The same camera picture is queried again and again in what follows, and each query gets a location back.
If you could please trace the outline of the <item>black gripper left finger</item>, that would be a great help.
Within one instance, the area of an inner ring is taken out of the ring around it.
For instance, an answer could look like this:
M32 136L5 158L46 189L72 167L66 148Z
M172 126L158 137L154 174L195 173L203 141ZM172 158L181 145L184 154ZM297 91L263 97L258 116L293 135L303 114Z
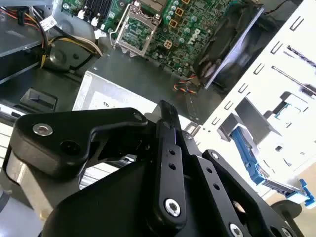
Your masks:
M54 210L71 195L134 163L150 137L181 135L176 109L165 101L157 109L157 122L134 108L22 116L9 147L10 157L31 169L36 180L34 188L24 189L26 196L39 189L57 199Z

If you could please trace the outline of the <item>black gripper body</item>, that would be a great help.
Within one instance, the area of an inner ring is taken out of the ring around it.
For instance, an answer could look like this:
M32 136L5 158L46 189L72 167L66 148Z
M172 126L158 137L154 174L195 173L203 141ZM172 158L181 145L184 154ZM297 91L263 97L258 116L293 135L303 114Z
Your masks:
M137 160L63 200L44 237L205 237L221 234L214 150L184 135L149 138Z

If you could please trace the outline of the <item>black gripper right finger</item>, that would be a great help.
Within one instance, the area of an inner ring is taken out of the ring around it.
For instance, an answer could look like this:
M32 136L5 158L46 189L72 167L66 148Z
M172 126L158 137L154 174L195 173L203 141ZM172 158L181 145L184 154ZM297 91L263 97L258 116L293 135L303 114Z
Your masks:
M215 237L292 237L293 229L214 150L182 132L184 174L197 220Z

